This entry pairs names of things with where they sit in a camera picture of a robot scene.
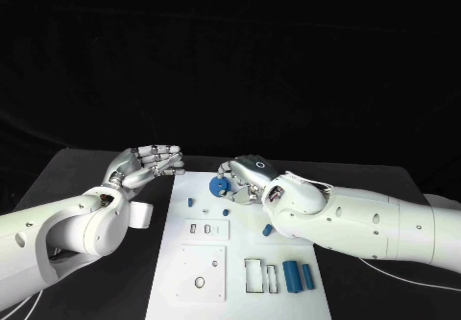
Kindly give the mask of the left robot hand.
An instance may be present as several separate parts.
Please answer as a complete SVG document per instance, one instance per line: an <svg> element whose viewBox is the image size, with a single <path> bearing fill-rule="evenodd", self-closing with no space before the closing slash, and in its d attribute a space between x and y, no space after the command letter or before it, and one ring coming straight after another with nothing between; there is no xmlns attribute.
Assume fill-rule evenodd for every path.
<svg viewBox="0 0 461 320"><path fill-rule="evenodd" d="M113 160L103 184L136 190L157 177L183 175L183 153L176 145L147 145L124 150Z"/></svg>

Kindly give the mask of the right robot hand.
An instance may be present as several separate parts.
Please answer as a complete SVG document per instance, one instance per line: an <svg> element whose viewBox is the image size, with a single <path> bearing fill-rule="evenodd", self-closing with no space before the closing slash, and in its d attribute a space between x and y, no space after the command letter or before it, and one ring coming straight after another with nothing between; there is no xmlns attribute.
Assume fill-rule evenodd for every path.
<svg viewBox="0 0 461 320"><path fill-rule="evenodd" d="M224 162L218 168L216 178L229 180L241 187L237 191L219 191L222 198L239 205L251 205L261 200L268 184L278 177L270 162L258 155L242 155Z"/></svg>

